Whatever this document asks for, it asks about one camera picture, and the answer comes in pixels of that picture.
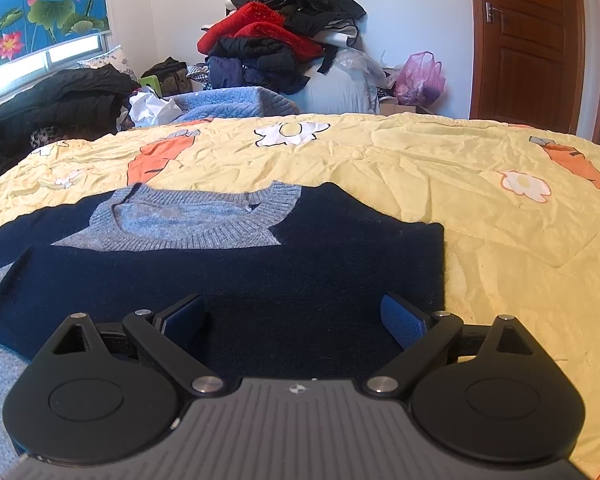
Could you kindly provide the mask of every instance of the light blue blanket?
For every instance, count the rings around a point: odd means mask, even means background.
[[[214,117],[233,119],[297,115],[294,102],[260,86],[222,88],[191,92],[173,97],[184,115],[174,122],[194,121]]]

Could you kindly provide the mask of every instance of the blue gripper pad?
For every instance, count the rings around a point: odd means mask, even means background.
[[[205,302],[199,296],[166,317],[159,330],[177,346],[186,349],[192,337],[202,328],[205,314]]]
[[[417,309],[408,302],[398,303],[395,298],[388,294],[385,294],[382,298],[380,304],[382,324],[402,349],[411,346],[427,333],[427,318],[429,316],[422,312],[416,314],[416,311]]]

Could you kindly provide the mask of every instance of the red sweater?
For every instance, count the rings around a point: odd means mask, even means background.
[[[282,16],[266,5],[250,2],[211,27],[197,42],[197,49],[202,54],[208,54],[223,36],[273,38],[291,47],[300,62],[322,56],[319,44],[306,36],[298,36],[286,30],[283,27],[284,21]]]

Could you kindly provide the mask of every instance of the pillow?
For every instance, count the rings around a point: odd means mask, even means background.
[[[85,61],[78,61],[78,65],[82,68],[100,68],[106,64],[113,65],[113,68],[128,75],[134,81],[138,81],[138,77],[129,67],[129,62],[126,59],[125,53],[122,51],[121,46],[115,47],[113,50],[109,50],[106,54],[100,54],[99,56],[86,59]]]

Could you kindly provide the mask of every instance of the clothes pile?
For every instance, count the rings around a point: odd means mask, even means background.
[[[357,39],[355,20],[366,11],[353,0],[227,0],[229,15],[211,27],[197,49],[206,68],[189,78],[207,88],[263,86],[294,94],[309,78],[301,63],[324,56],[326,73],[339,46]]]
[[[140,85],[110,64],[61,70],[0,105],[0,176],[32,150],[61,139],[117,132],[120,112]]]

